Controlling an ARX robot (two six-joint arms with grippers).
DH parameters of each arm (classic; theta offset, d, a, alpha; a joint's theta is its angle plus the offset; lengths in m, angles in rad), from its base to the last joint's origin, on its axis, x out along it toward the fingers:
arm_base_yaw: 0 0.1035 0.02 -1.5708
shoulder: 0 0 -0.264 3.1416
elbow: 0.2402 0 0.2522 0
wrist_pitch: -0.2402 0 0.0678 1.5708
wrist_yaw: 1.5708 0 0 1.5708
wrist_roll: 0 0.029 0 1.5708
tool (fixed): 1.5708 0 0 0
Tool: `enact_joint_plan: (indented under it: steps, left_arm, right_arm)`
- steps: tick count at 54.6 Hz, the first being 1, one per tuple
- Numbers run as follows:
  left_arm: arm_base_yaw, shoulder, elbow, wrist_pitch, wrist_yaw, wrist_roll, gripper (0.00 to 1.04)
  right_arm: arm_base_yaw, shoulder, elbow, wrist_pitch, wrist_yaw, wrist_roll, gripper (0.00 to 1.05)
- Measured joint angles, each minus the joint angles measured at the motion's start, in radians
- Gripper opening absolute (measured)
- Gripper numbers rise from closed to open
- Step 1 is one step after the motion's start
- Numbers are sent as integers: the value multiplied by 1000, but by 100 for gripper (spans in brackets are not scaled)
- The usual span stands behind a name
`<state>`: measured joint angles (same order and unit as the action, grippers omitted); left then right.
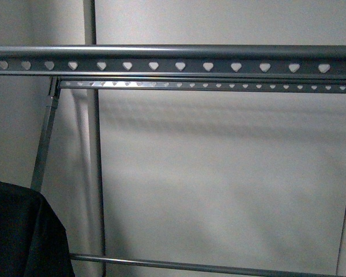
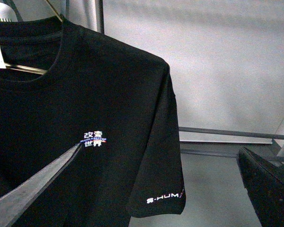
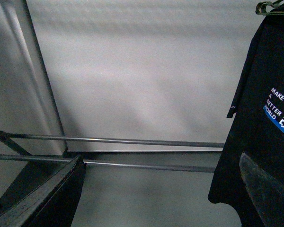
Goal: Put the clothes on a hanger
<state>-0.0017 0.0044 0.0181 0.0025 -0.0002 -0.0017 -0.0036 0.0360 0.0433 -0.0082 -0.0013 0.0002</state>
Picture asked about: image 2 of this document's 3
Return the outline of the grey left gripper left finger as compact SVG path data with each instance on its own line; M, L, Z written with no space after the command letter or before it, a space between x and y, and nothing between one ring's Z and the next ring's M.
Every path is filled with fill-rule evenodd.
M75 159L82 144L75 144L20 186L0 198L0 227L11 227Z

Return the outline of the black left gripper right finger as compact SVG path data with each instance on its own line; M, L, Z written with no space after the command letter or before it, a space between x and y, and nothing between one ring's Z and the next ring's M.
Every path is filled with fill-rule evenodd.
M284 157L276 166L248 148L241 148L237 164L244 187L263 227L284 227Z

